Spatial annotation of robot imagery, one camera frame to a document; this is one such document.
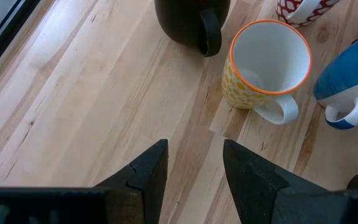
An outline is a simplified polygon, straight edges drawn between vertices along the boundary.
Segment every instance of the light wood surface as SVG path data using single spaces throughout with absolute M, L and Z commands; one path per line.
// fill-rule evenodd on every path
M 358 127 L 330 128 L 311 90 L 358 37 L 358 1 L 341 0 L 300 29 L 313 53 L 276 126 L 222 98 L 234 34 L 275 18 L 276 0 L 232 0 L 218 55 L 203 58 L 160 28 L 151 0 L 56 0 L 0 66 L 0 185 L 93 186 L 161 138 L 169 170 L 161 223 L 239 223 L 224 175 L 231 138 L 331 190 L 358 173 Z

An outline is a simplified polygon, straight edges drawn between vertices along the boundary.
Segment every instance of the yellow polka dot mug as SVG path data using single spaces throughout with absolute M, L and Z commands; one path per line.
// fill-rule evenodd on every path
M 253 109 L 273 124 L 296 119 L 298 105 L 289 94 L 307 79 L 311 52 L 305 38 L 274 20 L 251 22 L 234 37 L 223 70 L 222 90 L 236 108 Z M 264 104 L 275 101 L 283 116 Z

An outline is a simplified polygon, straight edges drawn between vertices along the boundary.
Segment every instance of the black mug handle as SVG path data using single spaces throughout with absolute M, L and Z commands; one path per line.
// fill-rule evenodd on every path
M 198 30 L 198 49 L 204 57 L 210 57 L 221 49 L 221 25 L 212 8 L 202 10 L 200 16 L 202 23 Z

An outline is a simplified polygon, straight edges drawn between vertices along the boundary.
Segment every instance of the orange mug rim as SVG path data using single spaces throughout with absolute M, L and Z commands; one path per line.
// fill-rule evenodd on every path
M 296 86 L 294 86 L 293 88 L 291 89 L 288 89 L 288 90 L 283 90 L 283 91 L 268 91 L 268 90 L 263 90 L 263 89 L 260 89 L 256 86 L 253 86 L 251 83 L 249 83 L 244 77 L 242 77 L 240 75 L 240 72 L 238 71 L 237 69 L 237 65 L 236 63 L 234 62 L 234 45 L 238 39 L 238 37 L 241 35 L 241 33 L 246 30 L 247 28 L 249 28 L 250 26 L 254 25 L 254 24 L 259 24 L 259 23 L 264 23 L 264 22 L 274 22 L 274 23 L 277 23 L 277 24 L 281 24 L 283 26 L 286 26 L 286 27 L 289 27 L 292 31 L 294 31 L 296 34 L 298 34 L 301 39 L 303 40 L 303 42 L 305 43 L 306 45 L 306 48 L 308 49 L 308 54 L 309 54 L 309 68 L 308 68 L 308 71 L 305 75 L 305 77 L 302 79 L 301 82 L 299 82 Z M 299 88 L 299 86 L 301 86 L 305 81 L 306 79 L 309 77 L 309 74 L 310 74 L 310 70 L 311 70 L 311 50 L 310 50 L 310 47 L 308 45 L 308 42 L 306 41 L 306 39 L 302 36 L 302 34 L 297 31 L 294 27 L 284 23 L 284 22 L 281 22 L 281 21 L 275 21 L 273 19 L 262 19 L 262 20 L 258 20 L 258 21 L 254 21 L 254 22 L 251 22 L 247 25 L 245 25 L 243 28 L 241 28 L 237 34 L 234 36 L 233 38 L 233 41 L 231 42 L 231 46 L 230 46 L 230 63 L 232 64 L 233 68 L 234 68 L 234 73 L 236 74 L 237 78 L 239 78 L 243 84 L 249 86 L 251 89 L 259 92 L 259 93 L 263 93 L 263 94 L 266 94 L 266 95 L 283 95 L 283 94 L 286 94 L 286 93 L 289 93 L 289 92 L 292 92 L 294 90 L 296 90 L 297 88 Z

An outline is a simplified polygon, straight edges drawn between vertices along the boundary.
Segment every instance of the blue and white mug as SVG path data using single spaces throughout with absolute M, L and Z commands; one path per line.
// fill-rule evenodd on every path
M 314 97 L 326 108 L 326 121 L 332 127 L 358 125 L 358 41 L 324 69 L 314 85 Z M 338 119 L 338 113 L 347 115 Z

